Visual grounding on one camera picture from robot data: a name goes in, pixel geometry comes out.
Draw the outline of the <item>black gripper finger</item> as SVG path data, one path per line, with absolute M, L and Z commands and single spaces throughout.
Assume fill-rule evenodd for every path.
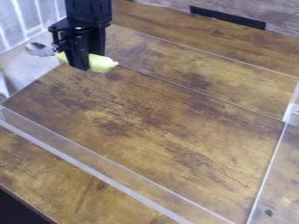
M 88 52 L 100 56 L 105 55 L 106 32 L 105 28 L 94 28 L 88 33 Z
M 89 50 L 88 38 L 85 34 L 74 31 L 65 31 L 62 33 L 64 53 L 68 63 L 78 70 L 86 71 L 89 69 Z

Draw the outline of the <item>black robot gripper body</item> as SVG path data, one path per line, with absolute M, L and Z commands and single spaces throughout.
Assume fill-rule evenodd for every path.
M 64 0 L 66 17 L 48 28 L 52 42 L 62 42 L 62 33 L 66 31 L 85 34 L 94 28 L 110 26 L 112 0 Z

